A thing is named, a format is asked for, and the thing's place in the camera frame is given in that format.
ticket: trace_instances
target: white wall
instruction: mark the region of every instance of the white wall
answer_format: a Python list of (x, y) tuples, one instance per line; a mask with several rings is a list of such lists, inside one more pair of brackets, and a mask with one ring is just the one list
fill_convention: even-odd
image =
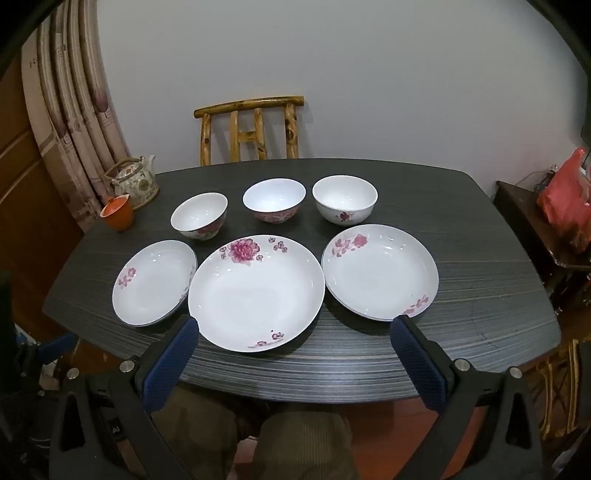
[[(98, 16), (125, 139), (158, 171), (198, 165), (193, 109), (282, 94), (306, 98), (300, 157), (454, 168), (489, 194), (581, 142), (586, 77), (526, 0), (98, 0)], [(265, 121), (284, 156), (280, 113)]]

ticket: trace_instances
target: white porcelain plate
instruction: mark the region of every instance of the white porcelain plate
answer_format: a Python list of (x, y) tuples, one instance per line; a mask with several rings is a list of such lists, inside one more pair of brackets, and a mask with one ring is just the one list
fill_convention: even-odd
[(324, 299), (324, 275), (304, 246), (276, 235), (253, 235), (217, 249), (199, 267), (189, 312), (211, 343), (260, 352), (296, 338)]
[(322, 269), (339, 302), (383, 322), (418, 315), (439, 287), (429, 251), (413, 236), (386, 225), (358, 225), (336, 235), (324, 249)]
[(187, 244), (165, 240), (136, 253), (113, 285), (113, 308), (128, 325), (164, 320), (187, 297), (197, 257)]

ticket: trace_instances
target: white porcelain bowl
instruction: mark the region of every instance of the white porcelain bowl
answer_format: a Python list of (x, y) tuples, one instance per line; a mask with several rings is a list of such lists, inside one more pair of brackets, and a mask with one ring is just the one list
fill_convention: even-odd
[(189, 293), (197, 270), (193, 249), (178, 240), (165, 240), (136, 253), (113, 285), (117, 316), (135, 327), (164, 320)]
[(209, 240), (217, 235), (226, 219), (228, 199), (221, 193), (202, 193), (181, 203), (170, 223), (189, 238)]
[(212, 253), (189, 291), (189, 312), (211, 343), (235, 352), (283, 345), (314, 320), (324, 275), (303, 245), (277, 235), (252, 235)]
[(363, 222), (378, 201), (378, 191), (370, 182), (348, 175), (320, 179), (312, 195), (320, 214), (337, 225)]
[(322, 270), (339, 302), (383, 322), (425, 311), (439, 289), (429, 251), (412, 235), (387, 225), (357, 225), (336, 235), (324, 249)]
[(242, 201), (259, 220), (283, 223), (297, 213), (305, 196), (306, 188), (299, 181), (269, 179), (250, 187)]

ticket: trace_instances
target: chair backrest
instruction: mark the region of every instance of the chair backrest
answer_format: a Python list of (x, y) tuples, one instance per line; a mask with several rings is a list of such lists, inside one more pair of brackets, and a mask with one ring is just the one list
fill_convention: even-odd
[[(265, 147), (265, 134), (262, 124), (262, 109), (283, 107), (285, 115), (285, 146), (287, 158), (298, 158), (297, 149), (297, 116), (296, 106), (304, 105), (302, 96), (255, 98), (252, 100), (240, 100), (238, 102), (220, 103), (193, 112), (195, 118), (201, 119), (201, 165), (211, 165), (211, 133), (212, 115), (230, 113), (230, 158), (233, 162), (240, 161), (240, 143), (254, 142), (259, 160), (267, 159)], [(255, 129), (252, 132), (238, 131), (238, 112), (242, 110), (254, 110)]]

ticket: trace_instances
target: orange cup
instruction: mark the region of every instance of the orange cup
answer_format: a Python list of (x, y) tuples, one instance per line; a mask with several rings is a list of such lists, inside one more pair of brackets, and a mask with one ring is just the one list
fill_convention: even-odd
[(131, 208), (129, 195), (110, 198), (105, 208), (102, 209), (100, 216), (105, 219), (107, 225), (113, 230), (118, 232), (127, 230), (134, 222), (134, 211)]

